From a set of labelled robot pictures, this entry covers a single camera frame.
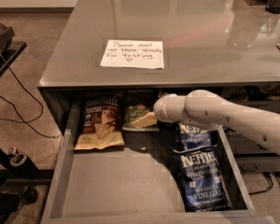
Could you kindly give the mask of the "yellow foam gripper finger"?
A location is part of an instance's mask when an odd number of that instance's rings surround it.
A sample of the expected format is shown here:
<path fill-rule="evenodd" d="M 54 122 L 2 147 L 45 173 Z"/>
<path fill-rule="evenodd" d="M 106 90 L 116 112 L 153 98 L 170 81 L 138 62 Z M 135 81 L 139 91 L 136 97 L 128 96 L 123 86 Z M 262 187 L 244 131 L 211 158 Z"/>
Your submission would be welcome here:
<path fill-rule="evenodd" d="M 157 123 L 157 118 L 153 112 L 147 112 L 146 114 L 142 115 L 141 117 L 133 120 L 131 125 L 136 129 L 145 128 L 148 126 L 155 125 Z"/>

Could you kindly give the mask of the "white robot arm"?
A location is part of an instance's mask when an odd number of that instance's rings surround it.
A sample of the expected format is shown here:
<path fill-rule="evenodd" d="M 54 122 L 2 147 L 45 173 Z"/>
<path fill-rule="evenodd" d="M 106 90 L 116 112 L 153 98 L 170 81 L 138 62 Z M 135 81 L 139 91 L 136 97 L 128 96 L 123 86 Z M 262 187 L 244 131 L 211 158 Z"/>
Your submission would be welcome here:
<path fill-rule="evenodd" d="M 280 156 L 280 114 L 238 105 L 210 91 L 163 95 L 151 112 L 146 112 L 131 124 L 140 129 L 158 121 L 182 122 L 206 130 L 225 126 Z"/>

